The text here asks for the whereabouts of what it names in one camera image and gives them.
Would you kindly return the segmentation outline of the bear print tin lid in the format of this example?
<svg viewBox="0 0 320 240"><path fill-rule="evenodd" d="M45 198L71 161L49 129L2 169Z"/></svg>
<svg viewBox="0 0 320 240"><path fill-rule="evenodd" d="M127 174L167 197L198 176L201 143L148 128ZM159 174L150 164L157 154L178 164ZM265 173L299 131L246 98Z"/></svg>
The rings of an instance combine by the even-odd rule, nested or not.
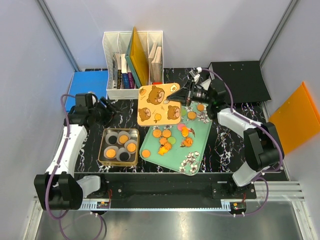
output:
<svg viewBox="0 0 320 240"><path fill-rule="evenodd" d="M181 103L168 97L180 89L178 83L153 84L139 88L137 123L142 127L176 125L181 121Z"/></svg>

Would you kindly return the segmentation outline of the round dotted orange biscuit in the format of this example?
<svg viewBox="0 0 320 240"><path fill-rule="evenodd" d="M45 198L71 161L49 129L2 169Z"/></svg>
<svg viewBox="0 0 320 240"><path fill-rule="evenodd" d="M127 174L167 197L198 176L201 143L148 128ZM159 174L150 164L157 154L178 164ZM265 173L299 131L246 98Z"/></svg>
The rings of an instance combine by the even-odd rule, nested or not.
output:
<svg viewBox="0 0 320 240"><path fill-rule="evenodd" d="M106 159L114 159L117 155L117 151L114 148L108 148L104 150L104 157Z"/></svg>

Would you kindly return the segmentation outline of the orange biscuit top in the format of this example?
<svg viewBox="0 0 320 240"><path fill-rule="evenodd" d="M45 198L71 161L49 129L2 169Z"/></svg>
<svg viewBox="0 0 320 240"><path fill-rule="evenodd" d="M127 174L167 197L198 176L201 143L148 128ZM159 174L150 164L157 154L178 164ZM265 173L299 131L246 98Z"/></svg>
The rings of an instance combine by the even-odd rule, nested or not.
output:
<svg viewBox="0 0 320 240"><path fill-rule="evenodd" d="M137 145L134 142L131 142L127 145L127 151L130 153L134 153L137 150Z"/></svg>

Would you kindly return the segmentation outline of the black sandwich cookie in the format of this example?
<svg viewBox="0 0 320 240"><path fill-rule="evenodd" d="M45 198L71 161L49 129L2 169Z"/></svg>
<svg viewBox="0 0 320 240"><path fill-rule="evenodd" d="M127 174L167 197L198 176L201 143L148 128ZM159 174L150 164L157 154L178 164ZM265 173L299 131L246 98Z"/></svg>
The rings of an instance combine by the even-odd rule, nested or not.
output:
<svg viewBox="0 0 320 240"><path fill-rule="evenodd" d="M121 161L121 162L126 162L126 161L128 161L130 159L130 154L129 153L127 153L127 152L121 152L120 154L119 154L119 160Z"/></svg>

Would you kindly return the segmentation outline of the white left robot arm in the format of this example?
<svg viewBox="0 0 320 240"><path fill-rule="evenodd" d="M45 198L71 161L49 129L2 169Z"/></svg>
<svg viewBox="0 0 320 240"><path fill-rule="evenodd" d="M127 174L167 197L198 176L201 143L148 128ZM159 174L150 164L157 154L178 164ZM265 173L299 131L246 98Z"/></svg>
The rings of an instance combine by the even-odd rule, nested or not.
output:
<svg viewBox="0 0 320 240"><path fill-rule="evenodd" d="M83 142L90 128L96 123L109 123L120 113L107 97L98 98L93 93L78 93L73 96L75 104L69 111L65 101L70 94L63 94L60 103L64 113L63 133L55 156L45 173L34 178L34 187L43 210L78 210L83 199L93 194L103 198L108 186L98 175L74 178L75 165Z"/></svg>

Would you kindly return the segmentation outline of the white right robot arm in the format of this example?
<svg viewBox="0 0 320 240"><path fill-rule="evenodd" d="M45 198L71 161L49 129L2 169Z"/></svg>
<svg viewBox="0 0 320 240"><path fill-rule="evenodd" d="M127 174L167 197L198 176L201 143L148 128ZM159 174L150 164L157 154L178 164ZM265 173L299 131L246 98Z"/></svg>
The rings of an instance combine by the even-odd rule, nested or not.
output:
<svg viewBox="0 0 320 240"><path fill-rule="evenodd" d="M247 185L262 174L278 171L285 154L276 126L271 122L254 121L238 113L232 105L226 104L226 94L231 94L231 90L220 79L213 79L207 89L189 79L175 96L183 106L189 106L191 102L206 104L211 120L218 121L243 139L245 161L232 174L227 185L228 195L236 199L244 194Z"/></svg>

